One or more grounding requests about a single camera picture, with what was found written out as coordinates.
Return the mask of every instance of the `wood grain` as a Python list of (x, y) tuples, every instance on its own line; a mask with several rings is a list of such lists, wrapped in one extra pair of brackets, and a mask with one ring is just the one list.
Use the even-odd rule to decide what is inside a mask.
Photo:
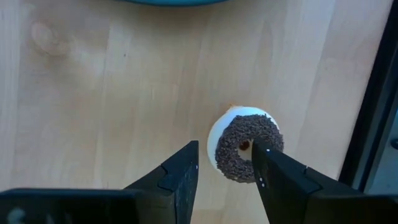
[(336, 178), (391, 2), (2, 0), (0, 189), (120, 189), (198, 139), (192, 223), (264, 223), (256, 186), (208, 162), (211, 125), (263, 108)]

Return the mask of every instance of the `donut hole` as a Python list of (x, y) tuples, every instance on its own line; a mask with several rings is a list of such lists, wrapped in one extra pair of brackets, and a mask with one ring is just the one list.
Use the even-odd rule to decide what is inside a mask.
[(245, 161), (251, 161), (253, 139), (247, 139), (239, 143), (238, 155)]

